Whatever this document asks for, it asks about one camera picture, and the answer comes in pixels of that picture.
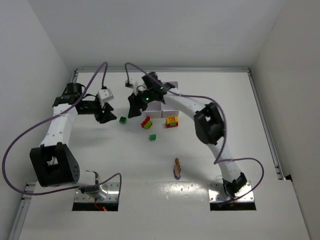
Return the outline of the yellow lego brick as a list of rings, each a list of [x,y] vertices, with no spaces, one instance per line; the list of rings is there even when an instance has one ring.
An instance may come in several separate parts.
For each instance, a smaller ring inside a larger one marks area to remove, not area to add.
[[[165,120],[167,125],[175,125],[179,123],[179,120],[176,116],[167,117]]]

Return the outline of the dark green lego brick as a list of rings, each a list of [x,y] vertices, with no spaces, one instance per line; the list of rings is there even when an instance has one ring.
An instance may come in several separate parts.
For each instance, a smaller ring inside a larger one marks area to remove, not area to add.
[[[156,134],[150,134],[149,135],[149,140],[150,141],[155,141],[157,139],[157,135]]]

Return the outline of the orange-brown long lego brick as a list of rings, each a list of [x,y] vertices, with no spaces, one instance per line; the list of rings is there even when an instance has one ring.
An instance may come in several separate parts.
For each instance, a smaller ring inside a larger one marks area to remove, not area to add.
[[[181,165],[178,158],[175,159],[174,175],[179,178],[181,176]]]

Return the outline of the purple long lego brick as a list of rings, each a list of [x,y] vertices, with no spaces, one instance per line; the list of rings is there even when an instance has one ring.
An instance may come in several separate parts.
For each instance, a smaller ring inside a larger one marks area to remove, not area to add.
[[[179,180],[181,178],[181,166],[179,164],[176,164],[173,168],[173,174],[174,178],[176,180]]]

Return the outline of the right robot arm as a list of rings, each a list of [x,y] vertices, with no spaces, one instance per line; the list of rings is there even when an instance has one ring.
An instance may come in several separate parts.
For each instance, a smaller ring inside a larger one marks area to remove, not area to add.
[[[127,80],[125,86],[133,93],[128,97],[128,117],[138,117],[152,102],[162,102],[186,114],[194,121],[197,138],[211,150],[222,174],[224,191],[231,198],[235,198],[240,189],[246,185],[247,178],[226,146],[226,124],[217,105],[199,102],[183,94],[169,82],[162,83],[155,72],[142,77],[145,87],[140,90],[138,83]]]

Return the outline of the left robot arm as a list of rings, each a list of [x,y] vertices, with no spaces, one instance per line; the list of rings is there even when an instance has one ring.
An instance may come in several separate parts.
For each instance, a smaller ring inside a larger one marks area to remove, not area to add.
[[[61,96],[53,103],[53,116],[47,134],[39,147],[32,148],[29,156],[37,180],[42,187],[79,186],[83,194],[100,199],[107,188],[98,185],[99,175],[95,171],[82,170],[69,149],[73,123],[79,115],[93,115],[104,124],[116,120],[109,104],[114,96],[103,87],[94,100],[81,100],[83,85],[68,83]]]

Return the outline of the white compartment container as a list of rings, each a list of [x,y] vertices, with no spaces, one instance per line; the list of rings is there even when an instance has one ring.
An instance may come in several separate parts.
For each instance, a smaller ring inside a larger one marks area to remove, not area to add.
[[[152,119],[157,118],[169,118],[169,117],[178,117],[180,111],[168,104],[163,104],[160,101],[153,101],[148,104],[148,107],[144,111],[146,116],[149,116]]]

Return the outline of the lime lego brick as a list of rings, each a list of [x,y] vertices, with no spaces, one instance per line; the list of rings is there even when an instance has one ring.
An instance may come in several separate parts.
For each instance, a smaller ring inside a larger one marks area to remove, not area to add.
[[[149,120],[148,122],[146,122],[144,125],[143,125],[143,128],[145,130],[148,130],[151,128],[151,126],[153,125],[153,122],[151,120]]]

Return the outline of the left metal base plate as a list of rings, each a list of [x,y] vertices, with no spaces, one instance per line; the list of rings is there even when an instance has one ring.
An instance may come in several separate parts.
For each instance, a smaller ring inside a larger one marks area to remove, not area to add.
[[[119,200],[120,182],[107,182],[97,187],[77,188],[74,195],[75,203],[115,204]]]

